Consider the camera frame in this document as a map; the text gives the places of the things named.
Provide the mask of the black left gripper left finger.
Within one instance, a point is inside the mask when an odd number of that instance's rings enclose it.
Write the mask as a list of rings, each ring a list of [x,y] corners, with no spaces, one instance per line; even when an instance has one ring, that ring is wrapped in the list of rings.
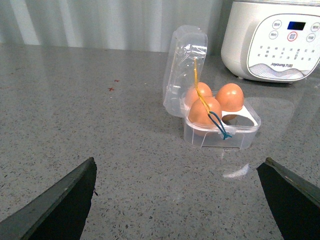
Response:
[[[0,223],[2,240],[79,240],[91,209],[97,165],[89,157]]]

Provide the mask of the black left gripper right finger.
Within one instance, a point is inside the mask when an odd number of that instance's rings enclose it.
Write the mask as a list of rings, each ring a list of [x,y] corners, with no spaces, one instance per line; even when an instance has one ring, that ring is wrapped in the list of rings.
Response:
[[[270,157],[257,172],[283,239],[318,240],[320,189]]]

